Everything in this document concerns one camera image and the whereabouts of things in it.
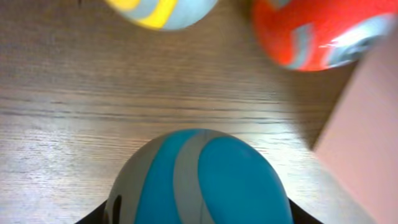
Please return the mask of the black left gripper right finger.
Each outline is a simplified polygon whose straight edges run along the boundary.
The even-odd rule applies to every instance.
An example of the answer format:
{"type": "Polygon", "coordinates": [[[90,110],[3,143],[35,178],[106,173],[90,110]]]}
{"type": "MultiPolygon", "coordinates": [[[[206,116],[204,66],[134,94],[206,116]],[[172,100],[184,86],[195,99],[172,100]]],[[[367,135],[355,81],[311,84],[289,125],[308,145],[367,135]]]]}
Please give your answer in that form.
{"type": "Polygon", "coordinates": [[[304,209],[299,207],[291,199],[289,199],[289,204],[294,224],[323,224],[311,214],[307,213],[304,209]]]}

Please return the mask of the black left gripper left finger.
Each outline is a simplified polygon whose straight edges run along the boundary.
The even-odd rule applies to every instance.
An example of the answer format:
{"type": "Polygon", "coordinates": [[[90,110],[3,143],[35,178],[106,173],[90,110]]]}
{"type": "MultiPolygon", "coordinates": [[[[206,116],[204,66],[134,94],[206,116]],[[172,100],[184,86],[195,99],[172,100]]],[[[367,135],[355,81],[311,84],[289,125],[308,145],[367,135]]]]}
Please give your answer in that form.
{"type": "Polygon", "coordinates": [[[104,210],[106,207],[106,201],[94,209],[91,213],[77,221],[75,224],[103,224],[104,210]]]}

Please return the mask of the white cardboard box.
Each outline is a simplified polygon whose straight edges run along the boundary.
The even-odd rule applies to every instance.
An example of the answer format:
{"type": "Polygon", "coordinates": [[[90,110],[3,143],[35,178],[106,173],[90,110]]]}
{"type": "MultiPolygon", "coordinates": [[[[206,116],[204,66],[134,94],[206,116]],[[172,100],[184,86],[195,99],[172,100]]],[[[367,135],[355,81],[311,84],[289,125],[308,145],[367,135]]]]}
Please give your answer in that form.
{"type": "Polygon", "coordinates": [[[397,223],[397,30],[355,68],[317,157],[376,223],[397,223]]]}

